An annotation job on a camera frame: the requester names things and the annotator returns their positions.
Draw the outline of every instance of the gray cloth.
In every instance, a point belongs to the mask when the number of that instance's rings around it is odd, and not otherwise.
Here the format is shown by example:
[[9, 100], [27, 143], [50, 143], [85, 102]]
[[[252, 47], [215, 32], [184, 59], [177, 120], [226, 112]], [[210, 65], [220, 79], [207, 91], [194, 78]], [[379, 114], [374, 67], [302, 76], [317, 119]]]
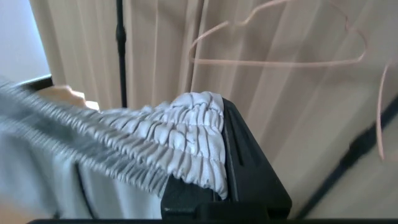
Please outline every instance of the gray cloth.
[[68, 218], [159, 218], [170, 175], [227, 196], [220, 95], [186, 93], [156, 108], [97, 112], [0, 80], [0, 105], [7, 141], [0, 169], [14, 171], [0, 173], [0, 190], [34, 195], [37, 209]]

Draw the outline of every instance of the black pole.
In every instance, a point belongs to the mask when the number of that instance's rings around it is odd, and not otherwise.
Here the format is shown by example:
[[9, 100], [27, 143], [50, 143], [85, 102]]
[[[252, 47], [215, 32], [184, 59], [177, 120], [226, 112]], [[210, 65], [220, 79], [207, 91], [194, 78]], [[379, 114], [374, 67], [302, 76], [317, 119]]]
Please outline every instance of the black pole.
[[127, 108], [126, 92], [126, 31], [123, 25], [123, 2], [116, 0], [116, 11], [118, 14], [118, 25], [116, 26], [116, 40], [118, 41], [119, 69], [120, 69], [120, 91], [122, 98], [122, 107]]
[[[381, 128], [384, 129], [398, 114], [398, 95], [383, 111], [381, 115]], [[338, 180], [349, 170], [359, 159], [366, 155], [376, 145], [376, 124], [363, 131], [350, 145], [349, 149], [334, 171], [323, 181], [318, 190], [311, 196], [296, 218], [305, 218], [327, 192], [338, 182]]]

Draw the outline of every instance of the curtain pleat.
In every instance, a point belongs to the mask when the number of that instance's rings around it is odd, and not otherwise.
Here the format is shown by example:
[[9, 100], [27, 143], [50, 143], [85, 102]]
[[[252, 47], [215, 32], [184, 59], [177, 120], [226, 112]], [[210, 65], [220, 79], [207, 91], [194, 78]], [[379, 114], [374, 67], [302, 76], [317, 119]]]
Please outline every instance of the curtain pleat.
[[[30, 0], [56, 84], [69, 84], [120, 107], [114, 1]], [[265, 0], [125, 0], [128, 107], [158, 105], [186, 91], [231, 100], [292, 197], [292, 216], [336, 166], [349, 143], [376, 117], [383, 66], [398, 49], [398, 1], [335, 0], [369, 50], [361, 63], [326, 68], [193, 65], [188, 50], [220, 22], [242, 21]], [[344, 30], [327, 1], [297, 0], [259, 12], [198, 43], [196, 57], [314, 62], [354, 58], [362, 40]], [[384, 106], [398, 93], [391, 68]], [[398, 122], [384, 133], [387, 155]], [[377, 150], [361, 159], [310, 214], [311, 218], [397, 218], [398, 168]]]

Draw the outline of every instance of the white wall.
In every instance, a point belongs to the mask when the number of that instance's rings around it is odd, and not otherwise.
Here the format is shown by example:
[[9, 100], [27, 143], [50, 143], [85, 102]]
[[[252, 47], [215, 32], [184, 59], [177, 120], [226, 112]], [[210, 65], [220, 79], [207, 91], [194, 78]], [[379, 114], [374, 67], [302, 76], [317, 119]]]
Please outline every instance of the white wall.
[[29, 0], [0, 0], [0, 75], [21, 82], [49, 73]]

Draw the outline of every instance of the ruched fabric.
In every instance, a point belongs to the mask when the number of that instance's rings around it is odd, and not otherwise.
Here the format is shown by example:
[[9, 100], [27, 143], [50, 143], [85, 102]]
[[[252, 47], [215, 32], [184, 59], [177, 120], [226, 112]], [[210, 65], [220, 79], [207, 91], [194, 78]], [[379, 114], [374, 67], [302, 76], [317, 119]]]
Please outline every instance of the ruched fabric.
[[184, 93], [155, 108], [98, 112], [0, 81], [0, 103], [0, 132], [29, 142], [33, 151], [63, 156], [160, 197], [170, 175], [221, 198], [228, 194], [218, 94]]

